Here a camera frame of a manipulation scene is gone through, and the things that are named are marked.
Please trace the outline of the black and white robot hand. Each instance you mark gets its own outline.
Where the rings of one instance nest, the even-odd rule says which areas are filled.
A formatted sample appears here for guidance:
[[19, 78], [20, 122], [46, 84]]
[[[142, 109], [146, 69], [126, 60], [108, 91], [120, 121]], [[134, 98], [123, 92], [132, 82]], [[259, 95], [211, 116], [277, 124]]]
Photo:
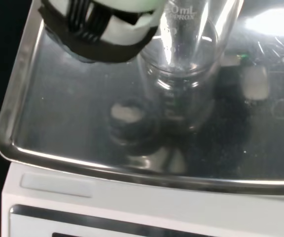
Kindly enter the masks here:
[[38, 9], [47, 33], [85, 63], [124, 63], [156, 34], [164, 0], [43, 0]]

